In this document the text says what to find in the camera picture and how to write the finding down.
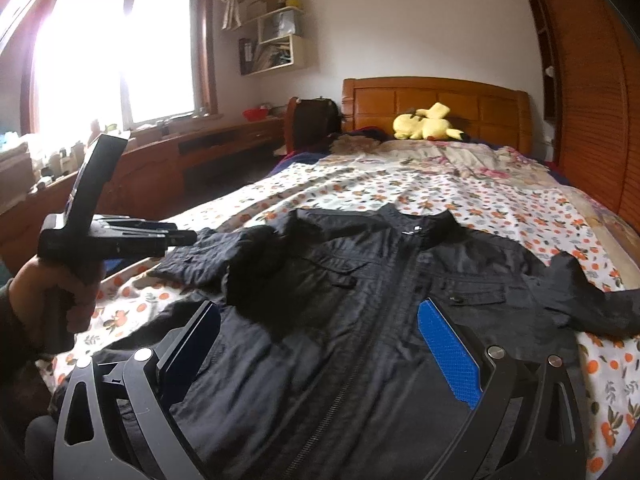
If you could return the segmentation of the person's left hand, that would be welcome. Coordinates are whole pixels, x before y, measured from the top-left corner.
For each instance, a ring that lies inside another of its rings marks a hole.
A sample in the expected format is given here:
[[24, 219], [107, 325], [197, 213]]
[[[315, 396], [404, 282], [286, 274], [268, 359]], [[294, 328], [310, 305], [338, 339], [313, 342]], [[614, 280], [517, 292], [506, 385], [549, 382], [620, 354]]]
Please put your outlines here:
[[88, 328], [104, 278], [103, 263], [85, 262], [79, 273], [63, 263], [32, 257], [9, 284], [12, 311], [36, 349], [68, 351], [74, 335]]

